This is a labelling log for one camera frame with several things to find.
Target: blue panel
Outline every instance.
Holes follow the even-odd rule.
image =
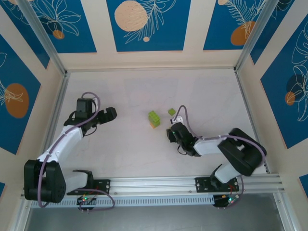
[[[302,185],[303,185],[304,191],[305,191],[306,196],[307,196],[307,198],[308,198],[308,174],[299,177],[299,179],[300,179],[300,182],[301,182]]]
[[[308,15],[261,78],[284,142],[308,137]]]
[[[19,7],[11,2],[14,1],[0,0],[0,5],[46,69],[50,60],[48,54],[41,45],[39,39],[36,37],[34,31],[29,26],[28,21],[21,13]]]
[[[203,50],[242,49],[265,0],[217,0]]]
[[[107,0],[118,52],[182,51],[190,0]]]
[[[257,40],[254,48],[250,53],[254,64],[258,61],[260,55],[262,54],[271,37],[274,35],[275,31],[279,27],[288,10],[291,8],[293,2],[294,0],[280,0],[278,2],[275,10],[271,14],[269,21],[264,27],[259,39]]]
[[[0,147],[16,154],[40,82],[0,36]]]
[[[80,0],[34,0],[30,4],[58,53],[96,52]]]
[[[0,182],[0,199],[1,199],[1,195],[3,193],[4,187],[5,187],[5,183]]]

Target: beige circle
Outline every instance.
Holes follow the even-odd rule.
[[[136,31],[146,25],[148,14],[136,1],[124,1],[115,10],[115,21],[125,31]]]
[[[14,5],[17,5],[17,2],[16,0],[8,0],[10,3],[14,4]]]
[[[229,0],[218,0],[217,2],[218,2],[219,5],[225,5],[225,4],[227,4],[228,1]]]

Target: gray floor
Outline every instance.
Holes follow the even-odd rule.
[[[273,197],[244,195],[234,207],[211,205],[117,207],[81,214],[77,209],[32,209],[26,231],[283,231]]]

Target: white tabletop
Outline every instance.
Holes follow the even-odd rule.
[[[72,73],[56,136],[85,91],[96,93],[101,109],[112,106],[118,116],[85,137],[64,167],[91,170],[96,178],[210,175],[226,163],[222,153],[180,155],[177,144],[169,142],[166,129],[171,116],[167,111],[182,104],[199,135],[217,136],[240,128],[254,137],[232,69]],[[148,120],[151,110],[161,120],[155,129]],[[265,168],[259,167],[256,173],[265,173]]]

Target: stacked blocks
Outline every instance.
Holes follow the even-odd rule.
[[[149,112],[149,121],[151,122],[152,128],[156,128],[160,125],[160,118],[155,111]]]
[[[169,115],[173,116],[176,113],[176,111],[173,108],[170,108],[168,110],[168,113],[169,113]]]

